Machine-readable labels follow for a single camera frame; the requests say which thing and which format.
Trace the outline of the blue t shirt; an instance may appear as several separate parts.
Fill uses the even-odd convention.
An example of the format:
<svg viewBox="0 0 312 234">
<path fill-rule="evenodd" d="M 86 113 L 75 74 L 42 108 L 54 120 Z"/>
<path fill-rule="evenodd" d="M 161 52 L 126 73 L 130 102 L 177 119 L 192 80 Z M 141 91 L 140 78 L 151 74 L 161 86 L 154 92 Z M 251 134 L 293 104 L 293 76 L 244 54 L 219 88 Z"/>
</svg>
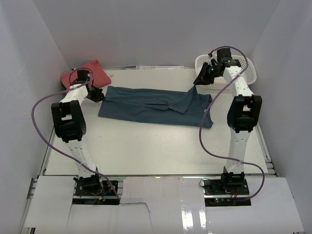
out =
<svg viewBox="0 0 312 234">
<path fill-rule="evenodd" d="M 98 116 L 140 123 L 199 127 L 212 102 L 196 87 L 187 92 L 109 86 Z"/>
</svg>

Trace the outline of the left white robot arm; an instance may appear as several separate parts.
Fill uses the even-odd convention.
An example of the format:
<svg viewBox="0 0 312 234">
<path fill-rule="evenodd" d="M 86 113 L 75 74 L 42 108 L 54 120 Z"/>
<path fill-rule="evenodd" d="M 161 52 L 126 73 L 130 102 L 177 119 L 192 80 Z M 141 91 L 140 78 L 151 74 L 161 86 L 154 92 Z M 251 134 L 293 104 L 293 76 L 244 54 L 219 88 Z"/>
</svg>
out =
<svg viewBox="0 0 312 234">
<path fill-rule="evenodd" d="M 97 167 L 82 139 L 87 130 L 82 102 L 86 98 L 95 103 L 105 99 L 102 89 L 90 81 L 91 73 L 87 68 L 78 69 L 77 79 L 69 78 L 70 91 L 60 102 L 51 105 L 51 111 L 56 135 L 66 144 L 78 168 L 78 177 L 74 180 L 81 189 L 98 195 L 103 190 L 103 182 L 96 174 Z"/>
</svg>

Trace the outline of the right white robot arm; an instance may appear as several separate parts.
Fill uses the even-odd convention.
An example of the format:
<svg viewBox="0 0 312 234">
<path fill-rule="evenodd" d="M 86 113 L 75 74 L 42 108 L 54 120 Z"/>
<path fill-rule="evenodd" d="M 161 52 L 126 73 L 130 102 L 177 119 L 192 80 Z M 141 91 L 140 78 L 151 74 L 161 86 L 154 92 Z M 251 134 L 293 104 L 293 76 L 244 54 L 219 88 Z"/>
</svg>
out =
<svg viewBox="0 0 312 234">
<path fill-rule="evenodd" d="M 245 152 L 251 132 L 258 123 L 262 97 L 249 89 L 243 76 L 248 65 L 242 65 L 233 58 L 231 49 L 231 46 L 221 46 L 212 50 L 208 54 L 209 61 L 203 63 L 193 84 L 210 85 L 215 78 L 222 77 L 227 83 L 225 88 L 232 92 L 233 100 L 227 114 L 230 148 L 219 188 L 225 194 L 236 195 L 239 188 L 244 187 Z"/>
</svg>

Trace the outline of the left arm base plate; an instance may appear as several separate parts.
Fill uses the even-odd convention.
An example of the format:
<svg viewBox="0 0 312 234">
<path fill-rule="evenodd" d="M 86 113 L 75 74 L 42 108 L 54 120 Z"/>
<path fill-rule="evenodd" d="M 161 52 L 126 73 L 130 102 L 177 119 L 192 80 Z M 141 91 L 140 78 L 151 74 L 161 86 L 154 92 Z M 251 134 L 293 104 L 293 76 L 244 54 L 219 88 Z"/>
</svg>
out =
<svg viewBox="0 0 312 234">
<path fill-rule="evenodd" d="M 119 205 L 119 199 L 116 197 L 112 188 L 118 192 L 118 181 L 111 180 L 112 186 L 103 180 L 100 185 L 94 185 L 83 188 L 79 183 L 75 184 L 72 204 L 74 205 Z"/>
</svg>

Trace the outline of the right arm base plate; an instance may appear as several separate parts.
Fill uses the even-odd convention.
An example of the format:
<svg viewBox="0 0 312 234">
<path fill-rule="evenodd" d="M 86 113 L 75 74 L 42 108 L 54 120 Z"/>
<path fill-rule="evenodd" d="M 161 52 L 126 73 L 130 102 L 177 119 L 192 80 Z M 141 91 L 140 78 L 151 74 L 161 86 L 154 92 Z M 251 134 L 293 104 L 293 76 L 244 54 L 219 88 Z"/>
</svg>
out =
<svg viewBox="0 0 312 234">
<path fill-rule="evenodd" d="M 199 186 L 203 188 L 206 207 L 251 206 L 250 192 L 245 174 L 224 172 L 220 179 L 204 178 Z"/>
</svg>

